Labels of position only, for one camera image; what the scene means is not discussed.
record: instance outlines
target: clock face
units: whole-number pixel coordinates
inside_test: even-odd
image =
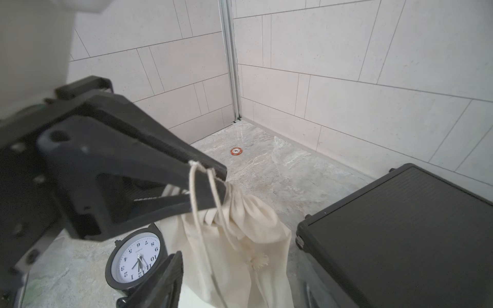
[[[113,279],[129,283],[144,276],[161,251],[161,242],[152,232],[143,232],[123,243],[111,264]]]

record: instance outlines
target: tiled wall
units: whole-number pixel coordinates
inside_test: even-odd
[[[217,0],[115,0],[79,13],[67,82],[111,79],[188,143],[234,121]]]
[[[371,177],[493,200],[493,2],[232,0],[242,116]]]

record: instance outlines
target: black suitcase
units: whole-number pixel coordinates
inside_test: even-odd
[[[413,164],[296,234],[308,308],[493,307],[493,204]]]

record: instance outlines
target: drawstring bag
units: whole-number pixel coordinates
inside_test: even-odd
[[[270,206],[231,183],[221,204],[214,170],[190,165],[192,213],[160,222],[168,252],[182,252],[183,283],[217,308],[293,308],[286,276],[291,231]],[[208,175],[216,208],[197,210],[197,169]]]

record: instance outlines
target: gray stone floor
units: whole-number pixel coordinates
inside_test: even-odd
[[[315,214],[365,186],[368,179],[245,121],[193,146],[225,164],[228,180],[271,205],[293,232],[287,274],[295,307],[303,307],[296,280],[297,224],[306,214]],[[243,153],[232,156],[233,147],[241,147]],[[115,307],[120,295],[107,285],[104,274],[113,242],[72,240],[63,231],[33,266],[23,307]]]

